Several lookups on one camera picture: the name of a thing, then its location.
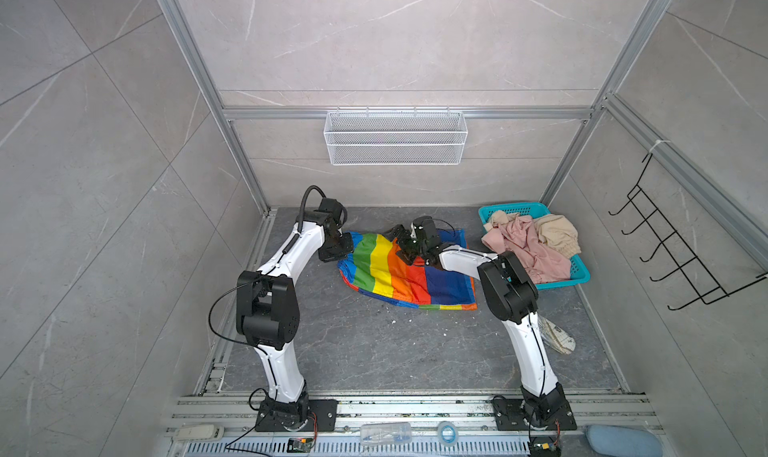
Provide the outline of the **rainbow striped shorts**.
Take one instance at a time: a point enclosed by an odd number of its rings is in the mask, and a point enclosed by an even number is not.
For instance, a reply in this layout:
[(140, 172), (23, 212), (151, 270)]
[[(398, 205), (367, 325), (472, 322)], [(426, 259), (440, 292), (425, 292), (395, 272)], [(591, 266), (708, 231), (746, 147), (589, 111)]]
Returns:
[(381, 234), (352, 234), (353, 252), (338, 262), (344, 283), (358, 293), (385, 303), (419, 310), (477, 309), (473, 280), (458, 272), (406, 264), (400, 247)]

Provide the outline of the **teal plastic laundry basket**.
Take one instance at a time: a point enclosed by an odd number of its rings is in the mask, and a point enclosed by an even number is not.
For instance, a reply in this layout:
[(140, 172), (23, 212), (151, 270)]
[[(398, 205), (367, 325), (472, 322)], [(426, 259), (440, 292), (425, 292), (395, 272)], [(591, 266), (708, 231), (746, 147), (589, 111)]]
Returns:
[[(519, 213), (520, 215), (530, 215), (533, 219), (542, 217), (547, 214), (553, 214), (549, 211), (546, 205), (538, 202), (496, 204), (485, 206), (478, 210), (478, 215), (482, 224), (488, 222), (491, 218), (491, 215), (496, 211), (503, 211), (507, 214)], [(583, 260), (581, 259), (580, 254), (570, 258), (570, 261), (571, 277), (569, 280), (554, 283), (536, 284), (536, 286), (539, 289), (544, 290), (570, 287), (588, 282), (591, 278), (591, 275)]]

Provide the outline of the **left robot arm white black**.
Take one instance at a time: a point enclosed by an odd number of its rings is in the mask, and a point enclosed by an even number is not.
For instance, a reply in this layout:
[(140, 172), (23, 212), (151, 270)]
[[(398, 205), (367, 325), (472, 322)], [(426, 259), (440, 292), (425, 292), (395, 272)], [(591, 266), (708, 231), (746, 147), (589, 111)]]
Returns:
[(257, 411), (288, 431), (298, 431), (311, 415), (306, 379), (299, 370), (293, 341), (300, 325), (296, 281), (313, 256), (335, 262), (353, 251), (353, 239), (344, 232), (346, 208), (326, 196), (317, 185), (302, 196), (291, 233), (276, 253), (255, 271), (244, 271), (233, 293), (235, 327), (242, 341), (258, 355), (267, 387)]

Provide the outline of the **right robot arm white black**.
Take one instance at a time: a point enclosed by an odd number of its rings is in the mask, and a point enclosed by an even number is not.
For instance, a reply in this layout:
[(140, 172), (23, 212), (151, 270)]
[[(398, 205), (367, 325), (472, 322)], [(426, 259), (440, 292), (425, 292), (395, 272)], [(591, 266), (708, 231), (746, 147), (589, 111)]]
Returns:
[(445, 242), (430, 216), (415, 219), (409, 227), (397, 225), (384, 237), (399, 246), (396, 255), (406, 264), (421, 262), (480, 282), (486, 304), (504, 325), (518, 360), (525, 423), (535, 430), (574, 429), (573, 411), (541, 336), (538, 289), (517, 256)]

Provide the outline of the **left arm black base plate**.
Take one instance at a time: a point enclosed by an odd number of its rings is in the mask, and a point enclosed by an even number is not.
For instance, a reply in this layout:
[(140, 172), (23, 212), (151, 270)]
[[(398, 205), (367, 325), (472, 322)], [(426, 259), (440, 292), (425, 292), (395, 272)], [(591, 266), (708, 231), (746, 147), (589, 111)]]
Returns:
[(338, 401), (310, 399), (297, 404), (262, 403), (258, 410), (257, 432), (332, 432), (336, 427)]

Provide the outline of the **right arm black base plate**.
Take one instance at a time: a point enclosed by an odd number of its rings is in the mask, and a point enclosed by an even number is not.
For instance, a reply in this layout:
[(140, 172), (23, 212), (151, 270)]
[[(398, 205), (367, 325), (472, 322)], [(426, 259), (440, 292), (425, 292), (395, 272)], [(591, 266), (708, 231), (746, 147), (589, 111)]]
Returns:
[(499, 431), (575, 431), (578, 426), (571, 406), (566, 402), (554, 415), (544, 421), (529, 422), (522, 398), (494, 396), (490, 403)]

